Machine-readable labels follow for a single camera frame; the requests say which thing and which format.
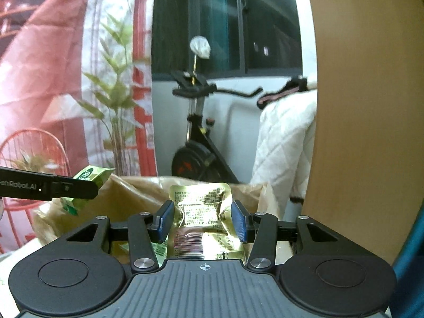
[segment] gray gripper base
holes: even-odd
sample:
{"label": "gray gripper base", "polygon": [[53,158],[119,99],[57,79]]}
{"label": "gray gripper base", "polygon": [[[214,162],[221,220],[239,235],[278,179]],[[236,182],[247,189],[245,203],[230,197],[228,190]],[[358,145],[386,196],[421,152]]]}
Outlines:
{"label": "gray gripper base", "polygon": [[[136,275],[111,305],[86,318],[316,318],[289,301],[272,276],[240,261],[176,261]],[[37,318],[24,313],[22,318]]]}

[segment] window glass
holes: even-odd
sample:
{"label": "window glass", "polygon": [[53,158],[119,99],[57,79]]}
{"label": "window glass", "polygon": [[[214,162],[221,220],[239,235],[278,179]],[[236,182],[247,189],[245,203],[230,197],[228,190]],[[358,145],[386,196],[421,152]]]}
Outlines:
{"label": "window glass", "polygon": [[240,69],[237,0],[200,0],[200,35],[211,45],[209,60],[201,60],[203,73]]}
{"label": "window glass", "polygon": [[246,0],[245,47],[249,69],[302,67],[295,0]]}
{"label": "window glass", "polygon": [[188,0],[154,0],[152,72],[169,74],[189,63]]}

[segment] red chair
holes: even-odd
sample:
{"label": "red chair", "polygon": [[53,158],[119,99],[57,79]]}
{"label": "red chair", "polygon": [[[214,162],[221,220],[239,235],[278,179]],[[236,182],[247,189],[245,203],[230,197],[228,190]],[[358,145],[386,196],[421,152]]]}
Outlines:
{"label": "red chair", "polygon": [[[0,166],[54,175],[70,175],[69,160],[62,143],[53,134],[37,128],[27,128],[14,132],[0,145]],[[9,217],[18,247],[21,247],[23,243],[16,231],[12,212],[25,211],[32,226],[33,220],[30,211],[38,207],[42,202],[3,198],[4,211]],[[32,233],[31,235],[26,235],[25,239],[29,241],[34,236]]]}

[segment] white quilted jacket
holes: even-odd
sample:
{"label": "white quilted jacket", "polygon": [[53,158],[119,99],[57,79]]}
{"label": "white quilted jacket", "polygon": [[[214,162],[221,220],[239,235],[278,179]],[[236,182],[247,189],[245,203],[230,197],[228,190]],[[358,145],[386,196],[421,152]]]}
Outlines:
{"label": "white quilted jacket", "polygon": [[270,183],[281,211],[285,210],[289,197],[305,198],[316,109],[314,89],[291,94],[262,111],[250,183]]}

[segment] printed curtain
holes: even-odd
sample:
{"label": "printed curtain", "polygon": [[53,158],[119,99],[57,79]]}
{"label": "printed curtain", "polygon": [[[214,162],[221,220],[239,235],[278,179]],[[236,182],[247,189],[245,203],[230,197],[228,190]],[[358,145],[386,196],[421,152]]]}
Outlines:
{"label": "printed curtain", "polygon": [[[0,0],[0,166],[156,175],[152,16],[153,0]],[[34,238],[43,203],[3,201],[0,253]]]}

